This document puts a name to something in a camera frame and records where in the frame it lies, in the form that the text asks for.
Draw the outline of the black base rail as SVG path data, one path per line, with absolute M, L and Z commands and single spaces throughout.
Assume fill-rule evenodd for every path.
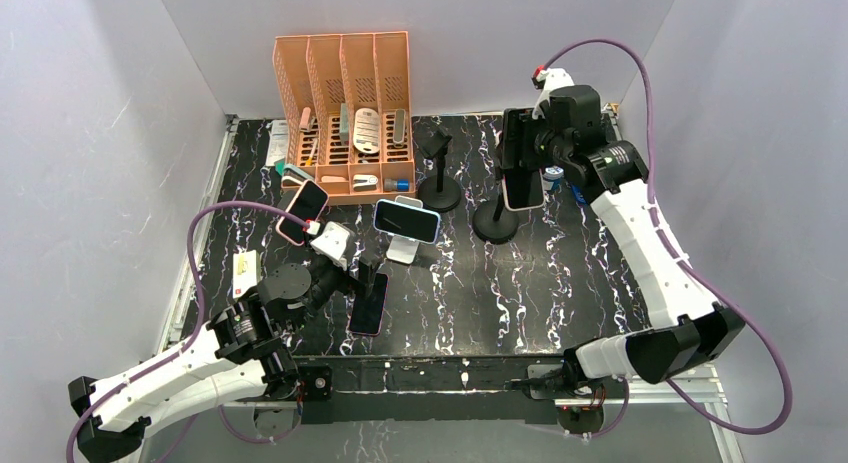
M 588 380 L 561 356 L 301 357 L 300 390 L 247 397 L 280 410 L 300 397 L 306 425 L 365 421 L 517 420 L 598 437 L 623 419 L 636 386 Z

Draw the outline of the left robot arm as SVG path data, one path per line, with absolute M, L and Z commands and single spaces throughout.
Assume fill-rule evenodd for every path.
M 299 369 L 288 338 L 315 318 L 334 293 L 358 303 L 384 303 L 389 279 L 369 264 L 362 276 L 326 256 L 268 273 L 212 317 L 195 338 L 109 378 L 81 376 L 68 385 L 79 420 L 67 461 L 80 451 L 90 462 L 115 462 L 170 424 L 247 398 L 325 399 L 310 384 L 316 369 Z

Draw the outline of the teal small box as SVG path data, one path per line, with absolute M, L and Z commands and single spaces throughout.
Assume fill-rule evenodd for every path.
M 313 177 L 299 168 L 297 165 L 285 163 L 282 159 L 274 164 L 276 172 L 281 176 L 282 185 L 301 185 L 306 181 L 312 181 Z

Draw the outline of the black tall phone stand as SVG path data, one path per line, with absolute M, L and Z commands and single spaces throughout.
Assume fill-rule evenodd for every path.
M 482 241 L 495 245 L 512 240 L 518 230 L 518 217 L 510 207 L 507 179 L 502 176 L 498 183 L 496 199 L 481 202 L 472 214 L 472 231 Z

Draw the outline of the pink-cased tall smartphone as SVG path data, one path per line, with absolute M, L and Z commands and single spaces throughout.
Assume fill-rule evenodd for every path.
M 540 208 L 545 192 L 539 170 L 515 168 L 502 171 L 502 194 L 505 207 L 512 212 Z

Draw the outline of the white paper packet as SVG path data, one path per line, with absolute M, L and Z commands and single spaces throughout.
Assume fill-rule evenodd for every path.
M 275 167 L 282 160 L 285 161 L 289 151 L 289 127 L 286 120 L 273 120 L 267 127 L 269 130 L 269 143 L 265 165 Z

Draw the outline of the white folding phone stand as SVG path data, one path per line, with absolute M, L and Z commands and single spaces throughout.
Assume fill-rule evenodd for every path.
M 395 198 L 396 203 L 401 203 L 414 208 L 422 209 L 423 203 L 415 198 L 399 195 Z M 420 242 L 402 236 L 393 236 L 391 238 L 386 257 L 388 260 L 411 265 L 416 257 Z

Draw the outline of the small yellow white box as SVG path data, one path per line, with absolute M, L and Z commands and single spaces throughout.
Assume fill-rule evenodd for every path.
M 250 250 L 234 254 L 232 269 L 232 296 L 238 299 L 256 286 L 261 277 L 258 252 Z

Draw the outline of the small white blue bottle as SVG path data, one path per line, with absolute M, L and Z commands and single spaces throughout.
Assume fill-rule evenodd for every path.
M 542 173 L 543 189 L 546 193 L 554 192 L 561 185 L 564 170 L 558 166 L 545 168 Z

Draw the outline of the blue stapler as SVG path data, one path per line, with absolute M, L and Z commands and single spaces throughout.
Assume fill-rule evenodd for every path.
M 575 201 L 576 201 L 579 205 L 586 205 L 586 201 L 585 201 L 585 199 L 583 198 L 583 195 L 581 194 L 580 190 L 579 190 L 576 186 L 574 186 L 574 185 L 570 185 L 570 186 L 569 186 L 569 188 L 570 188 L 570 189 L 571 189 L 571 191 L 572 191 L 572 194 L 573 194 L 573 196 L 574 196 L 574 198 L 575 198 Z

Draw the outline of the black round-base phone stand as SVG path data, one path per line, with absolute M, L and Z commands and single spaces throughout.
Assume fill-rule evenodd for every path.
M 446 213 L 456 208 L 462 198 L 459 183 L 445 175 L 446 156 L 452 136 L 437 127 L 434 134 L 419 146 L 425 160 L 435 163 L 436 174 L 425 178 L 417 190 L 417 198 L 428 210 Z

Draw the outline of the pink-cased left smartphone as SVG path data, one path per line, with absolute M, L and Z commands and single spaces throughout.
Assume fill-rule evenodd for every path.
M 313 181 L 304 182 L 294 193 L 285 211 L 294 217 L 310 222 L 316 220 L 329 201 L 329 195 Z M 303 246 L 306 232 L 303 227 L 288 218 L 281 217 L 276 225 L 277 233 L 294 246 Z

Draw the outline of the grey bottle blue cap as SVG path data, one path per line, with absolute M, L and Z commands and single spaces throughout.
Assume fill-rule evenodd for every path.
M 385 193 L 408 193 L 412 190 L 412 184 L 408 179 L 384 178 L 382 191 Z

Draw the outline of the white oval label tag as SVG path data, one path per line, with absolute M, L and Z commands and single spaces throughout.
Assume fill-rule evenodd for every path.
M 354 114 L 351 137 L 353 147 L 360 153 L 375 155 L 380 151 L 380 115 L 370 108 L 359 108 Z

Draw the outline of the magenta-edged black smartphone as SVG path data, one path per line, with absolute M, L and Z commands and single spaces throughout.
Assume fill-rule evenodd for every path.
M 377 273 L 372 291 L 367 296 L 354 300 L 348 330 L 357 335 L 377 336 L 382 327 L 389 278 Z

